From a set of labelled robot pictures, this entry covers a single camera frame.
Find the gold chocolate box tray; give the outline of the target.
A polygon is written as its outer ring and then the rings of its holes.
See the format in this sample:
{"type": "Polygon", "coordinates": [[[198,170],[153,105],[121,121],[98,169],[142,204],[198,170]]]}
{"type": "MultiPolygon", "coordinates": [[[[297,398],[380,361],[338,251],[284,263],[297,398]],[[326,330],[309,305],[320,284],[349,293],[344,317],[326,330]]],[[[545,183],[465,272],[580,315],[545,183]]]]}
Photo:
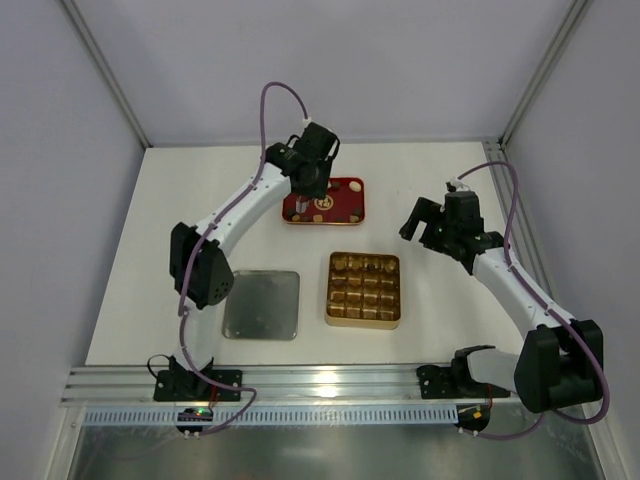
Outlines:
{"type": "Polygon", "coordinates": [[[333,252],[325,321],[333,327],[395,330],[401,320],[400,260],[395,255],[333,252]],[[392,268],[384,265],[394,257],[392,268]]]}

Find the square metal plate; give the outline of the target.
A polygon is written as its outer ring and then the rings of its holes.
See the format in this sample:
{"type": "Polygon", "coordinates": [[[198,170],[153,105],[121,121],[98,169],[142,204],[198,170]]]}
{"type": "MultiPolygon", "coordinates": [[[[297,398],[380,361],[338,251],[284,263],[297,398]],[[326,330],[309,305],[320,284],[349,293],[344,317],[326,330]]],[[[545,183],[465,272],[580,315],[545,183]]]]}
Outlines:
{"type": "Polygon", "coordinates": [[[237,270],[222,333],[231,340],[291,341],[297,336],[300,276],[287,270],[237,270]]]}

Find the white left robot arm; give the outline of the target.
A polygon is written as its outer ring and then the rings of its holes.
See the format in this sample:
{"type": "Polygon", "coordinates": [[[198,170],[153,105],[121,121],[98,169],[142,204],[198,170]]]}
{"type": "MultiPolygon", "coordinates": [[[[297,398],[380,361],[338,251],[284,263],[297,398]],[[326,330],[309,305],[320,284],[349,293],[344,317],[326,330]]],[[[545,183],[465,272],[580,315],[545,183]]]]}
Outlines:
{"type": "Polygon", "coordinates": [[[293,142],[277,142],[262,148],[260,164],[229,200],[195,225],[179,223],[170,236],[169,273],[179,293],[179,352],[169,360],[173,389],[197,398],[212,366],[210,350],[201,357],[187,347],[187,334],[196,331],[190,311],[214,307],[226,299],[234,286],[228,257],[249,229],[270,208],[288,195],[305,201],[322,199],[328,191],[332,164],[340,148],[338,136],[313,121],[293,142]]]}

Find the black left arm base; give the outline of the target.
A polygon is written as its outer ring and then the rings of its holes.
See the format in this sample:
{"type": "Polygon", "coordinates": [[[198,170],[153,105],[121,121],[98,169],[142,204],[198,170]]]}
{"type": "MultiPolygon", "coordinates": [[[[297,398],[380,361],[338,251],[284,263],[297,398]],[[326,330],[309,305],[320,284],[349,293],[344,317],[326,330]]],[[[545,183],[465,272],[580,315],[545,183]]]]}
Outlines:
{"type": "Polygon", "coordinates": [[[233,387],[233,390],[211,385],[186,370],[177,360],[165,354],[153,355],[147,360],[147,372],[154,378],[153,400],[156,402],[212,401],[239,402],[243,372],[237,369],[218,369],[210,361],[201,373],[217,383],[233,387]]]}

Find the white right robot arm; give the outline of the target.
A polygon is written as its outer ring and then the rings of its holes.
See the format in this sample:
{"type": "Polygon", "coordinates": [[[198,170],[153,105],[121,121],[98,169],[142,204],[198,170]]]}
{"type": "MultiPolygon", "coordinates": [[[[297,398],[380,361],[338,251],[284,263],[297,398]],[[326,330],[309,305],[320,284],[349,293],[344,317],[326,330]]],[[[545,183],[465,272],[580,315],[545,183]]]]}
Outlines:
{"type": "Polygon", "coordinates": [[[518,354],[494,346],[456,351],[451,365],[464,379],[513,392],[532,413],[605,400],[602,330],[560,308],[505,253],[503,236],[485,231],[474,192],[449,192],[443,203],[419,198],[399,234],[459,262],[524,340],[518,354]]]}

